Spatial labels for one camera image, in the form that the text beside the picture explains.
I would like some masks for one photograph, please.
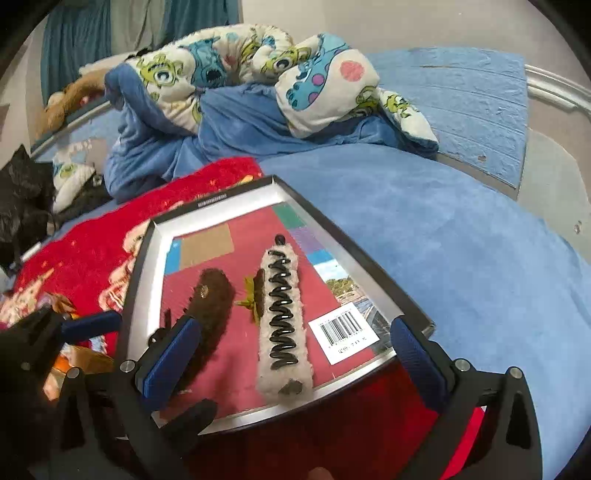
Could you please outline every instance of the blue gripper pad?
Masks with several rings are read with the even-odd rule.
[[[441,413],[448,399],[446,380],[400,317],[392,321],[390,342],[425,406]]]
[[[114,310],[95,313],[61,324],[61,339],[71,345],[109,332],[118,332],[121,315]]]
[[[149,373],[139,381],[139,384],[136,383],[144,398],[144,405],[149,411],[164,407],[200,341],[201,324],[190,317]]]

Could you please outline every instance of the tan square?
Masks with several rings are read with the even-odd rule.
[[[234,243],[227,223],[211,227],[203,232],[186,236],[181,242],[179,270],[199,265],[200,263],[231,254]]]

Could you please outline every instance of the green square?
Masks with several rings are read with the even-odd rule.
[[[286,203],[274,205],[273,211],[279,217],[279,220],[281,220],[283,226],[288,230],[306,226],[306,224],[301,221],[300,217],[297,216],[294,209]]]

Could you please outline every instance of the brown fuzzy hair clip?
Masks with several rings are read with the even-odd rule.
[[[217,268],[202,271],[199,283],[189,298],[189,305],[183,309],[185,315],[195,318],[201,324],[201,341],[179,379],[175,392],[185,390],[215,352],[226,332],[235,295],[236,290],[223,271]],[[166,327],[154,332],[148,344],[155,343],[170,330],[170,310],[166,311],[165,316]]]

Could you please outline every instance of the black plastic bag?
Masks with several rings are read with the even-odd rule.
[[[32,161],[21,145],[0,170],[0,265],[7,270],[47,236],[53,166]]]

